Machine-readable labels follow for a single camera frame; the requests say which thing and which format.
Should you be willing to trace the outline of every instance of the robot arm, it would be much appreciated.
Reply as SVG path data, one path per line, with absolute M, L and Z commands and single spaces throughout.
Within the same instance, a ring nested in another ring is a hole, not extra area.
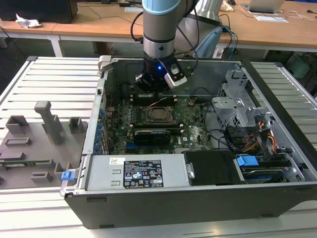
M 174 57 L 176 25 L 193 10 L 198 0 L 143 0 L 144 69 L 136 84 L 158 94 L 187 81 L 191 70 L 183 70 Z

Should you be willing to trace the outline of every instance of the paper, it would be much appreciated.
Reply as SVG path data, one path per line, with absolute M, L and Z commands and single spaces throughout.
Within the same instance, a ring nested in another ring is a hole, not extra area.
M 273 22 L 286 22 L 286 23 L 288 23 L 288 21 L 285 20 L 283 17 L 256 16 L 255 18 L 258 21 L 273 21 Z
M 221 11 L 233 11 L 233 8 L 225 1 L 222 1 L 221 7 L 220 7 Z
M 39 23 L 38 20 L 28 20 L 28 19 L 24 19 L 23 17 L 20 17 L 18 14 L 16 14 L 16 23 L 19 24 L 19 26 L 22 26 L 26 29 L 28 29 L 29 27 L 38 27 L 41 26 L 41 24 Z

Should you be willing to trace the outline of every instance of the power supply label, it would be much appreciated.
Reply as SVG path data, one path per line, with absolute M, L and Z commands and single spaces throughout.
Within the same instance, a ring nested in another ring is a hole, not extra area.
M 163 187 L 160 160 L 125 161 L 123 186 L 125 188 Z

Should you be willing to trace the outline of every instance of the blue latch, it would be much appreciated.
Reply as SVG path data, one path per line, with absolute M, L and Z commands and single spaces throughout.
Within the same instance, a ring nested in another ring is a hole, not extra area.
M 74 181 L 75 180 L 75 171 L 65 171 L 61 175 L 62 181 Z
M 258 160 L 253 155 L 242 155 L 237 158 L 239 166 L 258 166 Z

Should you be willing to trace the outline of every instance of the wooden desk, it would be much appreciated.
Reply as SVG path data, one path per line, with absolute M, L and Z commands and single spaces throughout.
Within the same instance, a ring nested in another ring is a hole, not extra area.
M 306 13 L 306 9 L 301 2 L 286 1 L 281 9 L 288 11 L 297 11 L 301 15 L 310 17 L 308 19 L 295 19 L 287 17 L 288 23 L 258 21 L 253 16 L 256 14 L 248 13 L 240 4 L 248 3 L 248 0 L 236 0 L 233 6 L 234 12 L 223 12 L 228 14 L 231 23 L 231 29 L 239 38 L 239 48 L 265 49 L 265 50 L 295 50 L 317 51 L 317 19 L 311 13 Z M 226 16 L 220 17 L 222 23 L 228 25 Z M 220 42 L 228 42 L 228 34 L 223 34 Z
M 137 13 L 124 9 L 119 5 L 78 3 L 78 13 L 72 24 L 57 24 L 53 34 L 131 38 L 130 26 Z M 139 37 L 143 34 L 143 16 L 136 23 L 139 25 L 134 25 L 134 34 Z
M 297 11 L 309 17 L 308 19 L 295 19 L 287 17 L 288 23 L 258 21 L 254 14 L 248 13 L 241 7 L 241 3 L 250 0 L 236 0 L 234 12 L 220 11 L 230 17 L 231 29 L 238 35 L 239 48 L 317 52 L 317 19 L 314 14 L 307 13 L 307 9 L 317 12 L 317 4 L 286 1 L 281 9 Z M 99 42 L 134 42 L 130 36 L 130 26 L 135 12 L 125 12 L 125 8 L 118 5 L 97 5 L 91 3 L 78 3 L 78 14 L 72 24 L 43 23 L 43 27 L 24 29 L 15 22 L 2 22 L 1 26 L 15 38 L 49 39 L 55 55 L 62 57 L 60 40 L 99 41 Z M 222 23 L 228 25 L 227 18 L 221 17 Z M 137 21 L 142 25 L 143 19 Z M 141 36 L 143 27 L 135 25 L 134 34 Z M 224 33 L 218 44 L 219 49 L 224 49 L 230 37 Z
M 15 32 L 15 33 L 35 33 L 35 34 L 52 34 L 53 28 L 57 25 L 55 22 L 41 22 L 40 27 L 31 27 L 25 29 L 19 26 L 15 21 L 2 21 L 0 20 L 0 26 L 6 32 Z

